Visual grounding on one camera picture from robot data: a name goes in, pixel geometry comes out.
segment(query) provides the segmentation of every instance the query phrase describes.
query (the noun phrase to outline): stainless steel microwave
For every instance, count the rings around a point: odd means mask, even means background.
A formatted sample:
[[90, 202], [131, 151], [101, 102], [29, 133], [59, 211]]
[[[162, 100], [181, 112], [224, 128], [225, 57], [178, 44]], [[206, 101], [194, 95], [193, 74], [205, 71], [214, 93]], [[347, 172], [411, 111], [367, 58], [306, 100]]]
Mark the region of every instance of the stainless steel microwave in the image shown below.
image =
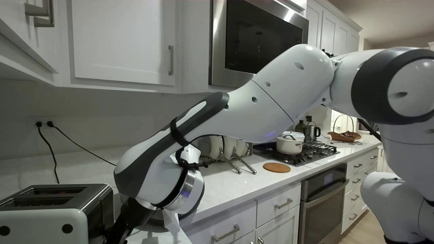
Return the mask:
[[209, 84], [240, 87], [290, 47], [309, 21], [277, 0], [212, 0]]

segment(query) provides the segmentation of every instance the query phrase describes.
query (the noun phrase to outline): gas stove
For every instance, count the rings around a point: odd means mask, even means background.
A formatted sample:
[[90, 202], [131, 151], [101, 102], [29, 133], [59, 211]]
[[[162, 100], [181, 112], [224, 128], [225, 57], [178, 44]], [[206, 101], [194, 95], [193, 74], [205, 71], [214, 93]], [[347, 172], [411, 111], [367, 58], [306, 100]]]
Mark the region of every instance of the gas stove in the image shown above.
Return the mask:
[[299, 167], [339, 152], [336, 147], [324, 143], [305, 142], [300, 154], [288, 155], [277, 151], [276, 142], [267, 142], [253, 145], [253, 153]]

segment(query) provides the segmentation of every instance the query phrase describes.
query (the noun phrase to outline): ceiling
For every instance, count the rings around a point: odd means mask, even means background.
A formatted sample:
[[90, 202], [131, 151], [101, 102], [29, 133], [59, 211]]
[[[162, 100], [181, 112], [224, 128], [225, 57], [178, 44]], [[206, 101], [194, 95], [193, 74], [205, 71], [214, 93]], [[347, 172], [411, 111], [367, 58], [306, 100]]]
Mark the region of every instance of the ceiling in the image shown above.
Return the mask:
[[329, 2], [363, 27], [360, 36], [375, 46], [434, 33], [434, 0], [329, 0]]

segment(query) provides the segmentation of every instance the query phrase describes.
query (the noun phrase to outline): toaster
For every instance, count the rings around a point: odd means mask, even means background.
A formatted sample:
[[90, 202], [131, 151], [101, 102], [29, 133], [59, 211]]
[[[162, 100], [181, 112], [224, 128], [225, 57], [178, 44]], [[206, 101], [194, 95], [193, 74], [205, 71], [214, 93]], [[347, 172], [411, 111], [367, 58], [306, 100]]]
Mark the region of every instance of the toaster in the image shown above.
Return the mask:
[[32, 185], [0, 201], [2, 244], [101, 244], [113, 223], [107, 184]]

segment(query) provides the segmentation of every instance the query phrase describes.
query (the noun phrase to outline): kettle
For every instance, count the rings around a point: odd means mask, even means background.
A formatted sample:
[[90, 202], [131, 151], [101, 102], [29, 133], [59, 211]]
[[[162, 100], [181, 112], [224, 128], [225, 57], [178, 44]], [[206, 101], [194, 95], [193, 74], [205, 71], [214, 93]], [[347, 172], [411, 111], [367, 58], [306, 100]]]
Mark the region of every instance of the kettle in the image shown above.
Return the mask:
[[308, 125], [304, 129], [304, 136], [306, 137], [306, 141], [315, 142], [316, 138], [321, 135], [321, 129], [319, 127]]

